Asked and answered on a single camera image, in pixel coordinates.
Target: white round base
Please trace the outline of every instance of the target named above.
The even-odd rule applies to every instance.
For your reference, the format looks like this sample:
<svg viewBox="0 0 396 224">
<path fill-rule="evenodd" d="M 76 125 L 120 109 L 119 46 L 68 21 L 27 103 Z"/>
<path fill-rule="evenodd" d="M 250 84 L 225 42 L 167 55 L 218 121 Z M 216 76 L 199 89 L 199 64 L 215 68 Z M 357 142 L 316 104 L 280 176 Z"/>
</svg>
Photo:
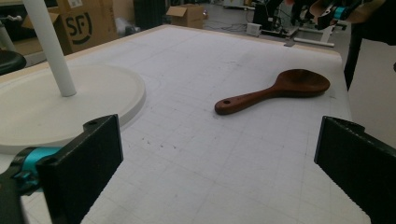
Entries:
<svg viewBox="0 0 396 224">
<path fill-rule="evenodd" d="M 62 147 L 92 119 L 118 114 L 120 126 L 146 99 L 141 77 L 108 65 L 70 67 L 77 94 L 62 97 L 49 69 L 0 87 L 0 153 L 26 147 Z"/>
</svg>

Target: gray floor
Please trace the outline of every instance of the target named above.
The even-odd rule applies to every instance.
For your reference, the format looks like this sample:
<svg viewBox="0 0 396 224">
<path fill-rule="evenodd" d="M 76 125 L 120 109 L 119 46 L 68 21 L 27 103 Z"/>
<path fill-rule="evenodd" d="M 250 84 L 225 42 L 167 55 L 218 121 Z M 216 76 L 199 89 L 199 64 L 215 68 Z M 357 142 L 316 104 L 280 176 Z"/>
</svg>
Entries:
<svg viewBox="0 0 396 224">
<path fill-rule="evenodd" d="M 204 29 L 234 35 L 246 35 L 247 22 L 252 22 L 253 11 L 235 8 L 224 8 L 217 5 L 202 4 L 208 12 Z M 283 27 L 289 31 L 295 29 L 290 25 L 290 7 L 281 5 Z M 332 49 L 342 56 L 343 63 L 347 59 L 347 48 L 350 37 L 350 26 L 345 31 L 335 29 L 329 42 L 334 48 L 312 44 L 296 43 L 313 48 Z M 297 32 L 295 37 L 320 40 L 321 35 L 308 32 Z M 292 39 L 260 35 L 259 38 L 285 43 L 293 43 Z M 396 47 L 387 44 L 363 40 L 354 81 L 349 90 L 353 121 L 366 128 L 366 132 L 386 144 L 396 147 L 396 73 L 393 64 L 396 62 Z"/>
</svg>

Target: black logo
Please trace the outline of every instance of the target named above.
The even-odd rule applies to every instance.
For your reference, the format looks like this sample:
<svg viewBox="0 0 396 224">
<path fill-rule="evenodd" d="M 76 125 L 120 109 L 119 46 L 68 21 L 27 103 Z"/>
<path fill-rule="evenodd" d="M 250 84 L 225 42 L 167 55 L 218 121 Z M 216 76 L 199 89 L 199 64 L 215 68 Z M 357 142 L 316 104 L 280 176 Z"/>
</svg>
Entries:
<svg viewBox="0 0 396 224">
<path fill-rule="evenodd" d="M 92 23 L 90 15 L 85 12 L 83 15 L 78 15 L 75 18 L 69 17 L 66 19 L 66 25 L 72 30 L 70 36 L 72 36 L 72 42 L 74 45 L 81 45 L 87 42 L 92 35 Z M 84 35 L 82 38 L 73 39 L 73 36 Z"/>
</svg>

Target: spoon handle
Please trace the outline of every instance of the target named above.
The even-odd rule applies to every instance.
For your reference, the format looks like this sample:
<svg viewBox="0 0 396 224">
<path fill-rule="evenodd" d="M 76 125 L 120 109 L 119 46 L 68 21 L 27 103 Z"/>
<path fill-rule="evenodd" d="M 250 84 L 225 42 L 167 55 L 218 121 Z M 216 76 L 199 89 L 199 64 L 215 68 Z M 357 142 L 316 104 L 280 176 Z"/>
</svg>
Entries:
<svg viewBox="0 0 396 224">
<path fill-rule="evenodd" d="M 215 104 L 215 111 L 219 115 L 229 115 L 246 109 L 263 100 L 279 96 L 280 92 L 271 87 L 262 91 L 255 91 L 239 96 L 234 96 L 218 101 Z"/>
</svg>

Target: brown wooden ladle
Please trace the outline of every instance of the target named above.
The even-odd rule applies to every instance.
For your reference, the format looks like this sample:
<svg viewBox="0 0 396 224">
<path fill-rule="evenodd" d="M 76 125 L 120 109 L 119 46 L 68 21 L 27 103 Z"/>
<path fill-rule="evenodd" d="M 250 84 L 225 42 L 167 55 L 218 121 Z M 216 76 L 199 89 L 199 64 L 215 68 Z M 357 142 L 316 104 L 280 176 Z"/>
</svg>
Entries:
<svg viewBox="0 0 396 224">
<path fill-rule="evenodd" d="M 318 96 L 329 87 L 330 81 L 320 74 L 304 69 L 291 69 L 280 73 L 275 84 L 268 89 L 218 101 L 215 111 L 219 115 L 229 115 L 270 98 Z"/>
</svg>

